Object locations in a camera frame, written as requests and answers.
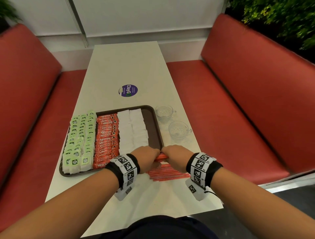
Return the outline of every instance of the foliage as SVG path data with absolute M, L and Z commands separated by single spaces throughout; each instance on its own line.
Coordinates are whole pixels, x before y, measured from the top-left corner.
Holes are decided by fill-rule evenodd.
M 244 8 L 244 23 L 278 23 L 278 37 L 301 39 L 301 49 L 315 46 L 315 0 L 231 0 L 231 7 Z
M 14 22 L 20 20 L 19 16 L 16 14 L 16 9 L 11 5 L 9 0 L 0 0 L 0 18 L 5 17 Z

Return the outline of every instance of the wristband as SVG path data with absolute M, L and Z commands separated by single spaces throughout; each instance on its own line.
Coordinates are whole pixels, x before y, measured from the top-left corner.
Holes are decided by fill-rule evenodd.
M 130 186 L 140 172 L 137 158 L 132 154 L 123 154 L 111 159 L 105 168 L 116 175 L 121 190 Z
M 216 161 L 216 158 L 205 153 L 195 153 L 189 159 L 186 170 L 191 175 L 191 180 L 199 187 L 206 190 L 206 186 L 211 185 L 211 180 L 215 172 L 223 167 Z

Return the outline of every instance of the white wall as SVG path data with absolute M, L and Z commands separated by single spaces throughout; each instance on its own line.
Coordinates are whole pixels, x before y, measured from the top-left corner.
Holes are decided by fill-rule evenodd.
M 87 37 L 212 27 L 224 0 L 74 0 Z
M 37 36 L 78 34 L 66 0 L 11 0 L 24 23 Z

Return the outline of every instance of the brown tray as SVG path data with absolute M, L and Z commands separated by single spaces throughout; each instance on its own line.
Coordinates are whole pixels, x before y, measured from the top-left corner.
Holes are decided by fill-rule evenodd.
M 149 135 L 149 146 L 154 148 L 154 149 L 162 149 L 162 147 L 164 145 L 163 145 L 163 140 L 162 140 L 160 128 L 158 126 L 158 121 L 157 121 L 156 116 L 155 116 L 155 111 L 151 106 L 141 105 L 141 106 L 135 106 L 135 107 L 129 107 L 129 108 L 123 108 L 123 109 L 114 109 L 114 110 L 97 112 L 96 115 L 100 116 L 100 115 L 107 115 L 107 114 L 115 114 L 117 112 L 124 111 L 127 109 L 128 110 L 141 109 L 141 112 L 143 115 L 143 120 L 144 120 L 144 123 L 146 125 L 146 129 L 147 129 L 148 135 Z M 59 172 L 64 177 L 73 177 L 73 176 L 78 176 L 78 175 L 87 174 L 87 173 L 91 173 L 91 172 L 96 172 L 99 170 L 101 170 L 101 168 L 91 169 L 91 170 L 88 170 L 86 172 L 79 172 L 76 174 L 63 173 L 63 171 L 62 171 L 62 158 L 61 158 L 61 162 L 60 162 L 60 166 L 59 166 Z

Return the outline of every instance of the tabletop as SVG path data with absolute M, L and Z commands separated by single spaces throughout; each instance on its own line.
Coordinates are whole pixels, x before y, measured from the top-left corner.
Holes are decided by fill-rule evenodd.
M 119 92 L 126 85 L 137 87 L 137 93 L 129 97 L 122 96 Z M 140 105 L 153 108 L 171 105 L 177 111 L 171 120 L 190 125 L 157 42 L 96 45 L 73 115 L 84 114 L 89 110 L 100 112 Z M 160 130 L 164 145 L 174 144 L 168 124 L 160 124 Z M 193 152 L 200 152 L 193 133 L 180 144 Z M 60 150 L 46 201 L 91 175 L 61 176 Z M 123 229 L 152 215 L 176 218 L 223 207 L 220 199 L 213 194 L 197 201 L 185 185 L 185 180 L 153 182 L 147 174 L 139 175 L 135 188 L 127 197 L 119 202 L 113 196 L 83 236 Z

